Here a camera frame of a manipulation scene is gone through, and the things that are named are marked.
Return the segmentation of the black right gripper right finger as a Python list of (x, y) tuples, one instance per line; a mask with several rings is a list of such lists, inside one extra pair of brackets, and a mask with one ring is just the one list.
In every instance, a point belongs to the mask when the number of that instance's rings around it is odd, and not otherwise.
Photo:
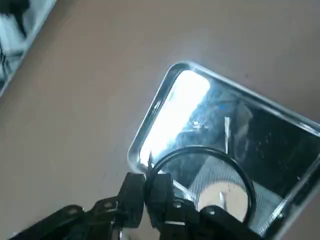
[(243, 223), (219, 206), (197, 211), (193, 202), (174, 196), (169, 173), (149, 174), (145, 181), (145, 206), (161, 240), (249, 240)]

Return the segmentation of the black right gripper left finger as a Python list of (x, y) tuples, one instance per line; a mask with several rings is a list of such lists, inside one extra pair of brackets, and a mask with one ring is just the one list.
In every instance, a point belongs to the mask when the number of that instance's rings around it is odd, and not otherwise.
[(128, 172), (116, 196), (85, 211), (67, 205), (12, 236), (13, 240), (118, 240), (122, 229), (139, 227), (144, 211), (141, 173)]

